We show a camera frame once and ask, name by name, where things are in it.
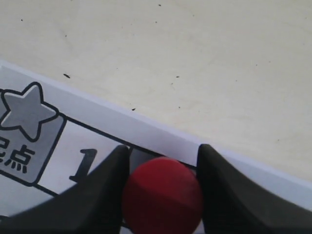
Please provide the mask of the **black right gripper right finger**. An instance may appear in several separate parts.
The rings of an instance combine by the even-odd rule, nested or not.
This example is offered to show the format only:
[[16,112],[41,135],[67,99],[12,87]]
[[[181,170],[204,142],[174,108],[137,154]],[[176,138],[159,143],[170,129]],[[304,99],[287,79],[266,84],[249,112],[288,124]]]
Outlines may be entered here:
[[274,195],[201,144],[196,177],[203,192],[207,234],[310,234],[312,213]]

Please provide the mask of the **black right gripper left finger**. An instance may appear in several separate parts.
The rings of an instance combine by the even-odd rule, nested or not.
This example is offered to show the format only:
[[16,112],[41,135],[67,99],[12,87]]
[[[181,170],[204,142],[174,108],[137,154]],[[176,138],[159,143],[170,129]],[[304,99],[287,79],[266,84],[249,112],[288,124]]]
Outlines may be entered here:
[[117,146],[85,179],[0,223],[2,234],[118,234],[130,150]]

